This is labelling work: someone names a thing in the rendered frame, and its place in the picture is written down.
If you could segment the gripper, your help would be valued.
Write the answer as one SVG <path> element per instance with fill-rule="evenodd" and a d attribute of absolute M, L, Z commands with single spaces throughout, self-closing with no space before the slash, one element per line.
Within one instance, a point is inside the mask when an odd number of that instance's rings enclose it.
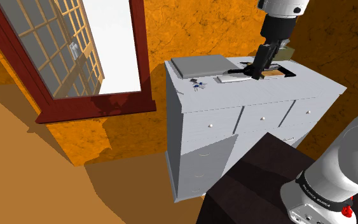
<path fill-rule="evenodd" d="M 270 67 L 274 57 L 278 54 L 281 48 L 285 48 L 289 43 L 289 38 L 296 25 L 297 17 L 294 18 L 279 18 L 266 15 L 260 35 L 266 38 L 267 41 L 278 40 L 276 43 L 260 45 L 254 62 L 252 63 L 253 72 L 252 78 L 259 80 L 261 72 L 265 67 Z"/>

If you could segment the olive green box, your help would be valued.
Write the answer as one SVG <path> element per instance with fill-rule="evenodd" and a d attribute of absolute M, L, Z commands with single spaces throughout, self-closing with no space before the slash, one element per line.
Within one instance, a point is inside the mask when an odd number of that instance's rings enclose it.
<path fill-rule="evenodd" d="M 285 46 L 280 48 L 277 54 L 274 56 L 273 61 L 290 60 L 294 54 L 295 49 Z"/>

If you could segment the brown flat block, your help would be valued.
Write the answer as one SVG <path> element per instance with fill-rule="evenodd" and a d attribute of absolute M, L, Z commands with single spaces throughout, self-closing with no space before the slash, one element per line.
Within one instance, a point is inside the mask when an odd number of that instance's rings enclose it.
<path fill-rule="evenodd" d="M 278 69 L 276 70 L 270 70 L 270 71 L 263 71 L 261 73 L 265 78 L 273 78 L 273 77 L 279 77 L 279 76 L 285 76 L 285 74 Z"/>

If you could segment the black flat tray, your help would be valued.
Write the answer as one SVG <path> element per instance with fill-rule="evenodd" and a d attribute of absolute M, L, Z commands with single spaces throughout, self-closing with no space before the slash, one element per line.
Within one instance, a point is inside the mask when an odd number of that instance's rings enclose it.
<path fill-rule="evenodd" d="M 252 77 L 252 72 L 253 72 L 252 62 L 240 62 L 240 64 L 243 66 L 243 68 L 229 69 L 227 71 L 227 73 L 228 74 L 244 74 L 244 75 Z M 270 71 L 270 70 L 276 70 L 276 69 L 283 72 L 285 74 L 285 76 L 279 76 L 279 77 L 273 77 L 273 78 L 287 78 L 287 77 L 295 77 L 296 76 L 293 72 L 287 70 L 286 68 L 282 67 L 279 64 L 271 64 L 269 68 L 263 69 L 263 71 Z M 263 80 L 263 79 L 271 79 L 271 78 L 265 78 L 263 75 L 261 75 L 260 80 Z"/>

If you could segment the white chest of drawers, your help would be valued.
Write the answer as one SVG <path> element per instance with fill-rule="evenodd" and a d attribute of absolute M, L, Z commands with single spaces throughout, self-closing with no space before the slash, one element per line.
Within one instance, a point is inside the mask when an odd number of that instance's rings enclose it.
<path fill-rule="evenodd" d="M 183 79 L 165 62 L 167 151 L 175 202 L 204 195 L 266 133 L 298 146 L 345 87 L 293 60 L 295 77 Z"/>

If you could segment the white flat tablet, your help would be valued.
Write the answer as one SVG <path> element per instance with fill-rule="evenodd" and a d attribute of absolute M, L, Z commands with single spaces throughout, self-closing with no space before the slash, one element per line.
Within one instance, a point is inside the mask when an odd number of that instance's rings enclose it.
<path fill-rule="evenodd" d="M 217 79 L 219 80 L 220 83 L 233 83 L 233 82 L 251 80 L 252 77 L 244 74 L 224 74 L 218 76 Z"/>

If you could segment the grey closed laptop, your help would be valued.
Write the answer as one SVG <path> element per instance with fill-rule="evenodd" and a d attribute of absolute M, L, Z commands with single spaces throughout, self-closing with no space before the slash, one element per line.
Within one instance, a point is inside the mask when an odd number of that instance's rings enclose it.
<path fill-rule="evenodd" d="M 183 79 L 215 76 L 238 67 L 222 55 L 171 58 Z"/>

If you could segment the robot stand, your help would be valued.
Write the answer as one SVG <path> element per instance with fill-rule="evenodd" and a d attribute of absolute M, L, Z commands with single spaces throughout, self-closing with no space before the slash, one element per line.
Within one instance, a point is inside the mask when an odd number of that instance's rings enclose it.
<path fill-rule="evenodd" d="M 313 160 L 265 134 L 207 191 L 196 224 L 332 224 L 301 202 L 286 208 L 281 186 Z"/>

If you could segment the red framed mirror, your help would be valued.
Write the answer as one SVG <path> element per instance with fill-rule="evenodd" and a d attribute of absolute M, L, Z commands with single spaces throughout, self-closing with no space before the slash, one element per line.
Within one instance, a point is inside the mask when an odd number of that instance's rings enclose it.
<path fill-rule="evenodd" d="M 41 110 L 36 123 L 55 123 L 156 111 L 152 100 L 144 0 L 129 0 L 140 92 L 53 99 L 0 9 L 0 50 Z"/>

